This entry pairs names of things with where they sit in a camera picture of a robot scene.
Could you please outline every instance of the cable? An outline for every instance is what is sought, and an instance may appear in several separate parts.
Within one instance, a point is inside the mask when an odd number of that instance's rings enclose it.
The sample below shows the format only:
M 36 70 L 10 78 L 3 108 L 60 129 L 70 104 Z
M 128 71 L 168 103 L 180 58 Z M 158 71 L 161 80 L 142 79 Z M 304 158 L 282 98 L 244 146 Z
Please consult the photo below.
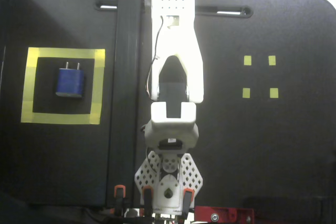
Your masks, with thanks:
M 149 149 L 149 148 L 147 147 L 147 148 L 146 148 L 146 157 L 147 157 L 147 161 L 148 161 L 149 166 L 152 168 L 153 172 L 156 173 L 156 170 L 152 167 L 151 163 L 149 162 L 149 158 L 148 158 L 148 149 Z
M 150 67 L 149 67 L 147 78 L 146 78 L 146 83 L 145 83 L 145 89 L 146 89 L 147 95 L 148 95 L 149 99 L 151 99 L 153 102 L 154 102 L 154 100 L 152 99 L 151 95 L 149 94 L 148 82 L 149 82 L 149 75 L 151 74 L 151 71 L 152 71 L 152 65 L 153 65 L 154 61 L 156 59 L 158 59 L 158 57 L 156 55 L 156 46 L 157 46 L 157 43 L 158 43 L 158 38 L 159 38 L 160 31 L 161 31 L 161 29 L 163 27 L 163 17 L 162 16 L 161 16 L 161 20 L 162 20 L 162 23 L 161 23 L 159 31 L 157 31 L 156 40 L 155 40 L 154 58 L 153 58 L 152 63 L 150 65 Z

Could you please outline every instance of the screw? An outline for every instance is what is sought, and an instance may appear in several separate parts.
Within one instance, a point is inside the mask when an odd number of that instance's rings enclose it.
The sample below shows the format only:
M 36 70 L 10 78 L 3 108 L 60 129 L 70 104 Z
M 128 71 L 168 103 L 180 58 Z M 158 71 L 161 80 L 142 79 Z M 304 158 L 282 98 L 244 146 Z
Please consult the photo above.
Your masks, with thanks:
M 212 222 L 218 222 L 218 220 L 219 220 L 218 214 L 212 214 L 211 215 L 211 221 Z

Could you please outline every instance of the power adapter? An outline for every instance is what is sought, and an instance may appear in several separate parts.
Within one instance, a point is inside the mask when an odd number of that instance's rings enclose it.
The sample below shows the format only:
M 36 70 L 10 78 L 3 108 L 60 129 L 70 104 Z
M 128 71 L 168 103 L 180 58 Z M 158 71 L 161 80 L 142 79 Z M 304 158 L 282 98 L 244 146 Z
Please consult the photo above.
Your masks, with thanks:
M 67 62 L 65 68 L 60 68 L 58 72 L 58 82 L 56 95 L 59 97 L 81 98 L 83 96 L 84 72 L 77 69 L 70 69 Z

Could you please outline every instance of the yellow tape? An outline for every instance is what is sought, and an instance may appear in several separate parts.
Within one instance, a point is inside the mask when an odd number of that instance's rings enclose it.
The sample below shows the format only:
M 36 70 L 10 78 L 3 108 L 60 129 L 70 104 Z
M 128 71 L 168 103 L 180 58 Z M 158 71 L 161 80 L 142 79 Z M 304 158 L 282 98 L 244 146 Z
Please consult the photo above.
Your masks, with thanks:
M 73 115 L 33 112 L 35 75 L 39 57 L 95 60 L 90 114 Z M 104 67 L 105 49 L 29 48 L 23 90 L 21 122 L 47 124 L 100 124 Z
M 243 88 L 243 98 L 250 98 L 250 89 Z
M 277 88 L 269 89 L 269 97 L 270 98 L 279 98 L 279 90 Z
M 70 114 L 33 113 L 32 123 L 90 124 L 90 114 L 70 115 Z
M 252 56 L 251 55 L 245 55 L 244 56 L 244 65 L 251 66 L 252 65 Z
M 276 57 L 275 57 L 275 55 L 268 56 L 268 63 L 269 63 L 270 66 L 275 66 L 276 65 Z

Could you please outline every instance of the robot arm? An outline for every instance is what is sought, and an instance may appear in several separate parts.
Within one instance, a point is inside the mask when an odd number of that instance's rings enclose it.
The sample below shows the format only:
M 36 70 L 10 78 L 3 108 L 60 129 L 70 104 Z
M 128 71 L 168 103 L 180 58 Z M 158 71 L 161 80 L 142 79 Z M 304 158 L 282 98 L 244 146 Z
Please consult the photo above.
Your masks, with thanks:
M 197 143 L 196 103 L 203 101 L 204 94 L 203 62 L 194 30 L 195 0 L 151 0 L 151 7 L 151 95 L 146 89 L 153 103 L 144 134 L 147 148 L 153 151 L 135 174 L 135 183 L 142 205 L 152 206 L 156 214 L 186 219 L 203 185 L 191 155 L 186 153 Z M 179 60 L 186 85 L 162 80 L 160 74 L 169 57 Z M 167 115 L 170 103 L 181 106 L 180 114 Z

